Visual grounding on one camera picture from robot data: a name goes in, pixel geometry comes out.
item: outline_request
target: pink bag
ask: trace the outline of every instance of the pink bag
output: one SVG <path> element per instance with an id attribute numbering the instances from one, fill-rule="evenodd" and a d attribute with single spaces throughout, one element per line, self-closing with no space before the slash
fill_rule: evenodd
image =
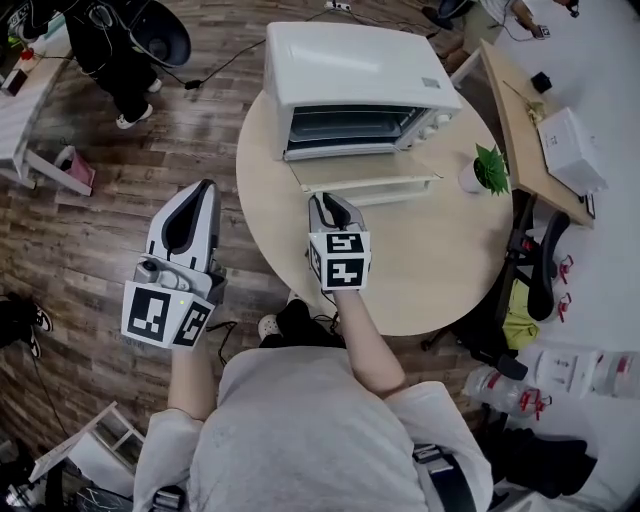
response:
<path id="1" fill-rule="evenodd" d="M 75 146 L 65 146 L 53 165 L 85 185 L 92 186 L 96 171 L 80 156 Z"/>

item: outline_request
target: white flower pot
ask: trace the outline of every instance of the white flower pot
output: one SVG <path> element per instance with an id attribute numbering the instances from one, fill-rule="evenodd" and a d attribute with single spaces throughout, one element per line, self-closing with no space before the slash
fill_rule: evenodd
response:
<path id="1" fill-rule="evenodd" d="M 478 181 L 478 178 L 476 178 L 476 172 L 473 168 L 474 162 L 475 160 L 472 160 L 471 163 L 458 175 L 458 183 L 460 183 L 460 187 L 465 192 L 469 192 L 470 194 L 482 194 L 483 192 L 486 192 L 487 189 L 484 188 Z"/>

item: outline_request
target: black chair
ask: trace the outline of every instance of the black chair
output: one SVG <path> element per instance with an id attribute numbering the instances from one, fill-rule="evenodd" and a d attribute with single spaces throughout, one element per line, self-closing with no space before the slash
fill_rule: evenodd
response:
<path id="1" fill-rule="evenodd" d="M 527 236 L 532 225 L 536 196 L 530 196 L 524 208 L 516 214 L 509 238 L 505 263 L 489 293 L 471 312 L 457 322 L 441 329 L 433 339 L 420 346 L 427 351 L 448 332 L 471 352 L 471 356 L 497 368 L 514 380 L 522 380 L 527 367 L 515 360 L 517 350 L 509 349 L 502 326 L 509 310 L 513 282 L 517 278 L 529 287 L 527 310 L 534 320 L 545 320 L 554 310 L 552 282 L 558 274 L 553 253 L 562 233 L 569 227 L 569 216 L 556 212 L 547 226 L 544 239 L 538 244 Z M 533 266 L 531 277 L 521 267 Z"/>
<path id="2" fill-rule="evenodd" d="M 440 6 L 435 9 L 433 7 L 423 7 L 422 14 L 427 19 L 438 25 L 444 30 L 453 30 L 452 19 L 459 18 L 467 14 L 473 7 L 472 0 L 442 0 Z"/>

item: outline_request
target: person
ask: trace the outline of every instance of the person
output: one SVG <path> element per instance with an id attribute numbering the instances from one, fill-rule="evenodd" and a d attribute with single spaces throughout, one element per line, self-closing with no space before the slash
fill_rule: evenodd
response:
<path id="1" fill-rule="evenodd" d="M 54 12 L 62 13 L 75 59 L 120 111 L 118 128 L 127 130 L 151 116 L 153 107 L 144 94 L 158 92 L 162 81 L 104 6 L 92 0 L 31 0 L 31 9 L 20 35 L 36 39 L 47 32 Z"/>
<path id="2" fill-rule="evenodd" d="M 495 43 L 502 32 L 507 19 L 514 17 L 518 23 L 531 32 L 532 37 L 543 39 L 542 28 L 534 22 L 535 6 L 549 0 L 466 0 L 473 5 L 469 8 L 466 3 L 459 4 L 454 12 L 468 9 L 464 15 L 464 36 L 451 47 L 439 54 L 445 70 L 449 74 L 455 73 L 471 54 L 480 47 L 480 40 Z M 552 0 L 556 4 L 566 7 L 573 17 L 577 15 L 578 0 Z M 422 13 L 436 25 L 448 26 L 447 19 L 439 16 L 438 9 L 423 7 Z"/>
<path id="3" fill-rule="evenodd" d="M 426 512 L 434 494 L 420 485 L 418 443 L 450 451 L 469 502 L 487 510 L 490 465 L 444 385 L 409 387 L 359 292 L 333 298 L 343 340 L 291 301 L 258 324 L 260 348 L 225 366 L 215 411 L 206 343 L 173 351 L 168 409 L 151 417 L 136 470 L 135 512 L 176 485 L 192 512 Z"/>
<path id="4" fill-rule="evenodd" d="M 42 351 L 34 327 L 51 332 L 53 323 L 49 314 L 33 300 L 23 300 L 11 292 L 0 297 L 0 319 L 4 324 L 0 348 L 19 340 L 26 343 L 33 356 L 39 359 Z"/>

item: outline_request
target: wooden table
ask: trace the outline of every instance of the wooden table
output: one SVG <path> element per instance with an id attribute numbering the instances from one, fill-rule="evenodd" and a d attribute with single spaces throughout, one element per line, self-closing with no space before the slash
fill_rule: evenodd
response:
<path id="1" fill-rule="evenodd" d="M 307 303 L 332 314 L 305 256 L 308 196 L 289 164 L 269 152 L 273 120 L 266 101 L 263 91 L 240 132 L 236 176 L 242 209 L 276 274 Z M 495 145 L 480 116 L 461 101 L 463 110 L 449 126 L 409 153 L 444 177 L 431 195 L 360 208 L 373 257 L 362 296 L 386 335 L 426 333 L 458 320 L 480 302 L 502 268 L 513 223 L 511 196 L 472 195 L 460 188 L 458 174 L 471 162 L 475 144 Z"/>
<path id="2" fill-rule="evenodd" d="M 69 56 L 71 44 L 67 28 L 58 28 L 47 39 L 48 56 Z M 56 78 L 67 65 L 64 59 L 42 59 L 29 72 L 29 77 L 16 96 L 0 94 L 0 176 L 29 188 L 36 184 L 29 178 L 31 168 L 83 195 L 91 195 L 91 187 L 27 149 L 29 134 L 40 108 Z"/>
<path id="3" fill-rule="evenodd" d="M 543 102 L 547 114 L 559 111 L 559 107 L 547 97 L 543 98 L 533 88 L 531 77 L 486 41 L 481 41 L 480 55 L 498 106 L 511 184 L 530 194 L 538 194 L 540 199 L 565 212 L 573 221 L 593 228 L 593 219 L 578 196 L 547 172 L 538 130 L 530 121 L 522 98 L 509 85 L 529 101 Z"/>

